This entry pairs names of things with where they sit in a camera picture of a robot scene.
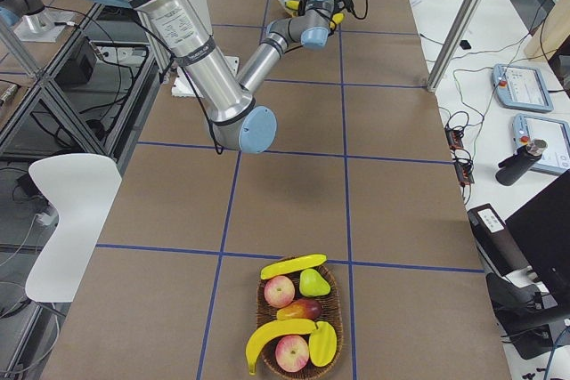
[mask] white chair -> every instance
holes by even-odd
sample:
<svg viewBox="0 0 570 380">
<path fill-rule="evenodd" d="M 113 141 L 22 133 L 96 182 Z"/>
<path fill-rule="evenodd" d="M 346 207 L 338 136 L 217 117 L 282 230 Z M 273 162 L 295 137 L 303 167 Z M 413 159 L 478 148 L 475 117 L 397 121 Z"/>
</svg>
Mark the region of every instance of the white chair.
<svg viewBox="0 0 570 380">
<path fill-rule="evenodd" d="M 87 153 L 38 160 L 29 174 L 59 222 L 28 275 L 26 294 L 37 303 L 71 303 L 121 176 L 112 159 Z"/>
</svg>

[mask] monitor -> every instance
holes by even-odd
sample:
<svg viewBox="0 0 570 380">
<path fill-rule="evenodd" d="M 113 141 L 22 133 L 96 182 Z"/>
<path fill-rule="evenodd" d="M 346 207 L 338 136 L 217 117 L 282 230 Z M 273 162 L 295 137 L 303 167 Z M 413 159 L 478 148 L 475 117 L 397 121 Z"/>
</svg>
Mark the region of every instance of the monitor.
<svg viewBox="0 0 570 380">
<path fill-rule="evenodd" d="M 570 171 L 505 222 L 512 238 L 558 304 L 570 304 Z"/>
</svg>

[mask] brown table surface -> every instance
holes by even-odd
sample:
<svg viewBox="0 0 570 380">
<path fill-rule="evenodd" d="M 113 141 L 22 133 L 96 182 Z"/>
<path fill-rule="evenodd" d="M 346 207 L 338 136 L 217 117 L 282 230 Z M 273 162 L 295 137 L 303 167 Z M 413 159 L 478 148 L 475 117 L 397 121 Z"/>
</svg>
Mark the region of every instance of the brown table surface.
<svg viewBox="0 0 570 380">
<path fill-rule="evenodd" d="M 282 16 L 208 2 L 242 61 Z M 409 1 L 370 0 L 261 86 L 266 153 L 217 156 L 196 101 L 164 85 L 42 378 L 250 378 L 259 270 L 324 253 L 345 330 L 326 378 L 510 379 L 427 74 Z"/>
<path fill-rule="evenodd" d="M 87 2 L 86 0 L 43 0 L 46 6 L 54 6 L 57 8 L 70 8 L 76 11 L 87 13 L 93 6 L 93 3 Z M 84 19 L 83 16 L 76 14 L 74 21 L 76 23 L 81 22 Z M 24 42 L 24 46 L 29 50 L 37 64 L 40 68 L 46 67 L 55 57 L 57 52 L 63 47 L 67 42 L 71 33 L 74 31 L 73 28 L 65 28 L 55 43 L 43 43 L 43 42 Z M 4 108 L 0 110 L 0 129 L 6 124 L 8 119 L 12 116 L 14 111 L 18 108 L 21 101 L 26 96 L 25 90 L 31 87 L 34 80 L 26 75 L 25 70 L 21 67 L 20 63 L 8 51 L 8 48 L 0 43 L 0 79 L 8 80 L 16 84 L 21 85 L 24 91 L 18 94 L 11 103 L 6 104 Z M 10 84 L 0 81 L 0 93 L 2 93 Z"/>
</svg>

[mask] green pear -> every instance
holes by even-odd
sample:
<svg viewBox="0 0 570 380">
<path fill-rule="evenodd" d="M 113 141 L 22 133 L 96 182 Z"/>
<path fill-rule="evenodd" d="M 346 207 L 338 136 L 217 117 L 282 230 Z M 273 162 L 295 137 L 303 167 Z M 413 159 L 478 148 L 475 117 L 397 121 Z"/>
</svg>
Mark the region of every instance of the green pear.
<svg viewBox="0 0 570 380">
<path fill-rule="evenodd" d="M 319 295 L 328 294 L 330 285 L 315 269 L 304 269 L 301 271 L 299 291 L 305 297 L 318 297 Z"/>
</svg>

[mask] banana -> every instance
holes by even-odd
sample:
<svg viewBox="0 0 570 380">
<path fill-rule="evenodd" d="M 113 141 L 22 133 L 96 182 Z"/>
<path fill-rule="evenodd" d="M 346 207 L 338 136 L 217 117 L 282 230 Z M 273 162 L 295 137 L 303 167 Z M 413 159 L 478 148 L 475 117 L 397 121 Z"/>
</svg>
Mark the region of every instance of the banana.
<svg viewBox="0 0 570 380">
<path fill-rule="evenodd" d="M 317 321 L 317 329 L 309 336 L 309 357 L 316 367 L 330 364 L 337 353 L 337 332 L 324 320 Z"/>
<path fill-rule="evenodd" d="M 327 261 L 324 254 L 302 255 L 300 257 L 269 264 L 261 270 L 261 279 L 271 279 L 275 276 L 286 275 L 293 271 L 302 271 L 310 267 L 320 266 Z"/>
<path fill-rule="evenodd" d="M 272 320 L 259 327 L 249 338 L 246 345 L 246 359 L 249 374 L 256 374 L 256 362 L 264 346 L 274 338 L 290 334 L 311 334 L 317 329 L 317 324 L 309 319 Z"/>
</svg>

